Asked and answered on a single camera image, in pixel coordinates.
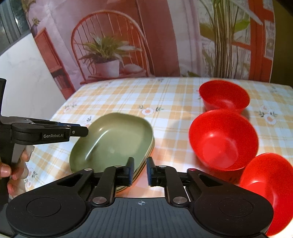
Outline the person's left hand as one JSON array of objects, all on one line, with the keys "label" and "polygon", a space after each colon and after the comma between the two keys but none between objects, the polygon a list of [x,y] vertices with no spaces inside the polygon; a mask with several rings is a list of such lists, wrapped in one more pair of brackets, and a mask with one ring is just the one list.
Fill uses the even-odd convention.
[{"label": "person's left hand", "polygon": [[29,174],[26,163],[29,162],[34,149],[35,147],[33,145],[27,145],[18,162],[13,165],[13,168],[1,161],[1,179],[9,178],[7,189],[11,198],[15,198],[26,191],[24,179],[26,179]]}]

